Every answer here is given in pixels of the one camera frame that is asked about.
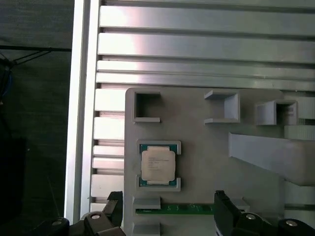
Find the gray wall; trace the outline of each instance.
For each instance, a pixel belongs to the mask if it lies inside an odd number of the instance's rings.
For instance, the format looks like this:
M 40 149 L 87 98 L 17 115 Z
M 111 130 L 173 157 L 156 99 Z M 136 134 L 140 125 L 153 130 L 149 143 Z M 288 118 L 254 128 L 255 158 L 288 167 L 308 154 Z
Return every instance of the gray wall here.
M 71 48 L 73 6 L 72 0 L 2 0 L 0 44 Z M 31 53 L 0 52 L 10 59 Z M 13 135 L 28 142 L 23 211 L 11 222 L 16 231 L 63 215 L 70 62 L 71 53 L 52 52 L 12 69 L 4 116 Z

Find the screw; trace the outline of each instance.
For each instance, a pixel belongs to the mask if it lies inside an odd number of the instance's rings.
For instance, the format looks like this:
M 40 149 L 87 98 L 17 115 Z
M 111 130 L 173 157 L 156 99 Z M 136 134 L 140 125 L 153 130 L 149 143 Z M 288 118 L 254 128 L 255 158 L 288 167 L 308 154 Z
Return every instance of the screw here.
M 246 215 L 246 218 L 249 219 L 249 220 L 254 220 L 254 219 L 256 219 L 256 217 L 255 217 L 254 215 L 252 215 L 252 214 Z
M 92 215 L 91 218 L 92 219 L 98 219 L 100 216 L 99 215 Z
M 287 221 L 286 221 L 286 224 L 289 225 L 289 226 L 292 226 L 292 227 L 297 226 L 297 223 L 294 222 L 294 221 L 292 221 L 292 220 L 287 220 Z
M 58 220 L 58 221 L 53 222 L 51 225 L 56 226 L 56 225 L 60 225 L 60 224 L 61 224 L 61 221 Z

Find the gray plastic tray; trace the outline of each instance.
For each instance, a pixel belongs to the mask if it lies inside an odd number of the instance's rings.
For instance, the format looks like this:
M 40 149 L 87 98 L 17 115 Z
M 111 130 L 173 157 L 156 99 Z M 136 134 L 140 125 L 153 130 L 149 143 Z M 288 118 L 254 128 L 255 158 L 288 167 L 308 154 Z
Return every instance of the gray plastic tray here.
M 212 203 L 214 192 L 224 190 L 230 198 L 244 197 L 252 212 L 284 213 L 284 180 L 268 170 L 230 158 L 228 148 L 230 132 L 282 138 L 283 126 L 255 125 L 255 104 L 283 99 L 283 94 L 278 90 L 226 89 L 228 94 L 237 94 L 231 104 L 240 104 L 239 110 L 237 107 L 233 110 L 235 119 L 231 123 L 224 120 L 205 124 L 210 118 L 224 119 L 226 96 L 205 99 L 205 95 L 215 90 L 156 87 L 131 88 L 126 92 L 124 231 L 127 236 L 215 233 L 211 215 L 137 215 L 133 202 L 136 200 L 141 205 L 138 199 Z M 139 141 L 181 142 L 182 152 L 176 157 L 176 173 L 181 178 L 179 192 L 139 189 Z

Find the green circuit board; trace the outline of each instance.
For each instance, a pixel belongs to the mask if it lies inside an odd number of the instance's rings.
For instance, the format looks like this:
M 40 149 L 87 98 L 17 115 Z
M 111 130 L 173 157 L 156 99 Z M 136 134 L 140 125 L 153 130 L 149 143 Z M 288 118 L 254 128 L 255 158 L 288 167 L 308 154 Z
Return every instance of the green circuit board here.
M 213 215 L 214 204 L 161 204 L 161 209 L 137 209 L 136 214 Z

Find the blue cable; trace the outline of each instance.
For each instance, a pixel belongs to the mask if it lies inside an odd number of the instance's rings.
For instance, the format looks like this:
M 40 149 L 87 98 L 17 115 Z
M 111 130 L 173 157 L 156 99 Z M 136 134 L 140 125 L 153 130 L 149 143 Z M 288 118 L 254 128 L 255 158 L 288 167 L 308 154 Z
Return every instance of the blue cable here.
M 11 71 L 10 71 L 10 72 L 9 72 L 9 83 L 8 83 L 8 85 L 6 86 L 5 91 L 4 91 L 4 93 L 3 93 L 2 96 L 5 96 L 5 95 L 8 93 L 8 91 L 9 91 L 9 89 L 10 89 L 11 86 L 12 86 L 12 76 L 11 76 Z

